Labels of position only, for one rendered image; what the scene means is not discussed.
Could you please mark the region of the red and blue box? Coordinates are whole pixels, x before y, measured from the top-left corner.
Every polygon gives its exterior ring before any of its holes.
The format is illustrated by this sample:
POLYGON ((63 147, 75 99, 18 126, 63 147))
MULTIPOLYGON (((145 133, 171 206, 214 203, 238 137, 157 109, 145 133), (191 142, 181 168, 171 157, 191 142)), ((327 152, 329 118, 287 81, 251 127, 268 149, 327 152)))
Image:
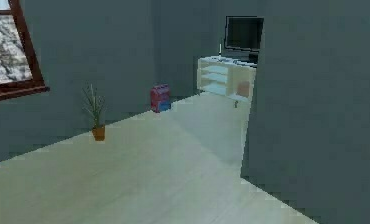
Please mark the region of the red and blue box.
POLYGON ((155 113, 160 113, 171 108, 170 88, 168 84, 154 86, 150 91, 150 98, 151 110, 155 113))

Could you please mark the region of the white television stand with shelves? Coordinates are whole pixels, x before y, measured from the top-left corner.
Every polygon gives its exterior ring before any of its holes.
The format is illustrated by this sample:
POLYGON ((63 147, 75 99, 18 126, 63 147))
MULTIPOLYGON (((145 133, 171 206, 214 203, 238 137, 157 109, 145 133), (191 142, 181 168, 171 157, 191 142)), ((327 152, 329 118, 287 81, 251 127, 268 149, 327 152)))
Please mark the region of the white television stand with shelves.
POLYGON ((197 89, 224 96, 234 101, 250 102, 254 88, 257 65, 222 56, 199 58, 197 89))

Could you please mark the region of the brown framed window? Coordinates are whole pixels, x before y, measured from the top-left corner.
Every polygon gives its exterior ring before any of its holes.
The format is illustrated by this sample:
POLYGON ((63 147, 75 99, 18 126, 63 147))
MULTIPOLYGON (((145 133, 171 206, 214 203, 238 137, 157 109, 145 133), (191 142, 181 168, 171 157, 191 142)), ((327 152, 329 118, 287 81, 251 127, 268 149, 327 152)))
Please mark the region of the brown framed window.
POLYGON ((0 0, 0 101, 49 90, 20 0, 0 0))

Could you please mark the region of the green house plant orange pot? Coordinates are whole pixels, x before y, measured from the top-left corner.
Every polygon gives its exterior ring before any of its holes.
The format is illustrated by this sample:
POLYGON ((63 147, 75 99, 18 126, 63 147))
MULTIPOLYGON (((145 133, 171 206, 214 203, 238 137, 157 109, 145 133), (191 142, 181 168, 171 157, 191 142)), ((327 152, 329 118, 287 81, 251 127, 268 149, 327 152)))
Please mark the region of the green house plant orange pot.
POLYGON ((83 96, 86 103, 85 110, 88 112, 93 120, 91 132, 94 140, 104 141, 106 128, 105 125, 101 122, 101 116, 104 111, 105 105, 104 99, 97 94, 97 89, 92 84, 88 84, 83 89, 83 96))

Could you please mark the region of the black television set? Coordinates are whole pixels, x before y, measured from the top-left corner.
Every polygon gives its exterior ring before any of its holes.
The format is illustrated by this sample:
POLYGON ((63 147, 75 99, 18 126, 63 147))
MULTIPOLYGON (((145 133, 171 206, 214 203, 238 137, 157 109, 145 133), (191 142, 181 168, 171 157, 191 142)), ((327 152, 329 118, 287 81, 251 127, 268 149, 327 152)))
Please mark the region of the black television set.
POLYGON ((245 51, 248 62, 258 63, 264 18, 257 16, 227 16, 224 48, 245 51))

